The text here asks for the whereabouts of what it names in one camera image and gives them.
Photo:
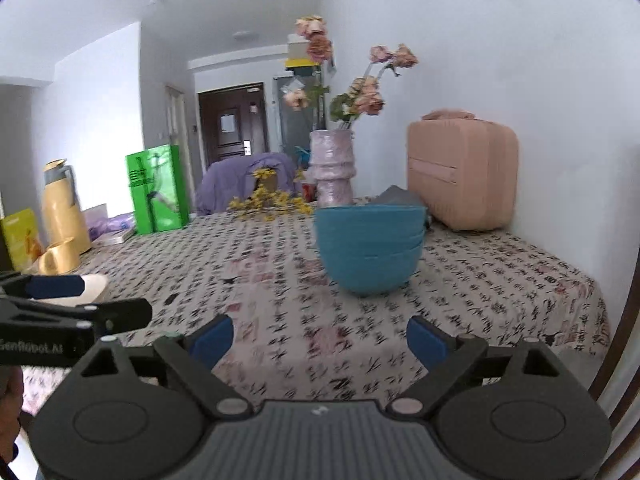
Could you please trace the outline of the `person left hand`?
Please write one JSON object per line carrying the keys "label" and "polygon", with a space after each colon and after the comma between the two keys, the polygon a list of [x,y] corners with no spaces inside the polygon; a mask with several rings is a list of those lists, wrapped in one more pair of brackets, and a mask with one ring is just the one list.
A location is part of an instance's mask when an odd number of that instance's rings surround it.
{"label": "person left hand", "polygon": [[20,417],[23,406],[24,380],[19,367],[10,368],[6,393],[1,398],[1,457],[7,464],[14,460],[15,440],[20,433]]}

